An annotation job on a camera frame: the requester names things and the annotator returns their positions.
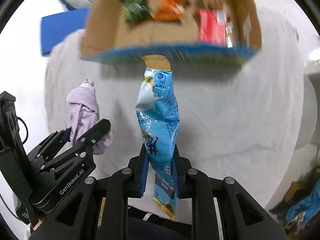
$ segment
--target orange snack package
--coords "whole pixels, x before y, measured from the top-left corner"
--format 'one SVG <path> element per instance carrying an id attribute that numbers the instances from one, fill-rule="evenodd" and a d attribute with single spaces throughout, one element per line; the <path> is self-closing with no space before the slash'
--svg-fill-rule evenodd
<path id="1" fill-rule="evenodd" d="M 177 21 L 183 16 L 189 0 L 163 0 L 153 19 L 156 21 Z"/>

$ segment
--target silver bolt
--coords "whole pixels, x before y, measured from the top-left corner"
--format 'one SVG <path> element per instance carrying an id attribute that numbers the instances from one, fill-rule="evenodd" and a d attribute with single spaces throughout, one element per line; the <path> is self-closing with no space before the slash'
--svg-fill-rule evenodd
<path id="1" fill-rule="evenodd" d="M 198 173 L 198 171 L 196 169 L 191 168 L 191 169 L 188 170 L 188 173 L 190 175 L 196 175 Z"/>
<path id="2" fill-rule="evenodd" d="M 235 182 L 235 179 L 234 179 L 234 178 L 232 178 L 232 177 L 226 177 L 226 183 L 227 183 L 227 184 L 234 184 L 234 182 Z"/>
<path id="3" fill-rule="evenodd" d="M 92 184 L 94 182 L 94 178 L 93 177 L 87 177 L 85 180 L 84 180 L 84 183 L 85 184 Z"/>
<path id="4" fill-rule="evenodd" d="M 122 169 L 122 173 L 123 174 L 130 174 L 131 173 L 131 169 L 130 168 L 123 168 Z"/>

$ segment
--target white floor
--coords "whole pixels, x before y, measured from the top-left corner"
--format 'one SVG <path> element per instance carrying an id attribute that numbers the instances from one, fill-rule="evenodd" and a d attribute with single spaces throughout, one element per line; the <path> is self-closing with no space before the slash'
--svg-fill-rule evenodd
<path id="1" fill-rule="evenodd" d="M 284 13 L 292 25 L 296 26 L 300 38 L 300 53 L 304 60 L 307 61 L 309 53 L 320 48 L 318 34 L 293 0 L 256 0 L 256 3 L 260 6 L 273 4 L 276 10 Z M 47 59 L 40 55 L 40 19 L 62 11 L 57 0 L 25 0 L 0 34 L 0 68 L 3 77 L 0 92 L 7 90 L 17 97 L 17 114 L 26 121 L 29 128 L 29 140 L 25 144 L 27 152 L 48 133 L 43 95 Z M 317 162 L 315 146 L 307 145 L 296 151 L 268 207 L 280 201 L 291 181 L 304 176 Z M 13 210 L 12 192 L 2 176 L 0 193 Z M 1 201 L 0 212 L 17 237 L 23 239 L 26 226 L 9 214 Z"/>

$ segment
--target green snack package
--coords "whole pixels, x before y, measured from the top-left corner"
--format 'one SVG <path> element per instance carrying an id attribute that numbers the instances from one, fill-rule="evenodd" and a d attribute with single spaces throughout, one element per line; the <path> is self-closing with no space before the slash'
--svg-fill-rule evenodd
<path id="1" fill-rule="evenodd" d="M 143 19 L 149 11 L 148 0 L 123 0 L 125 20 L 136 22 Z"/>

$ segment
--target purple fabric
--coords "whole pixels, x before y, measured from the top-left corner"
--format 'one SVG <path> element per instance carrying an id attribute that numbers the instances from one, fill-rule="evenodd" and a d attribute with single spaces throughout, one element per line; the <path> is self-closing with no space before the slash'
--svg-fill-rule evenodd
<path id="1" fill-rule="evenodd" d="M 71 134 L 73 146 L 76 140 L 99 121 L 99 107 L 93 82 L 85 79 L 81 86 L 73 89 L 67 96 L 70 108 Z M 110 131 L 93 146 L 93 154 L 101 155 L 112 144 L 113 135 Z"/>

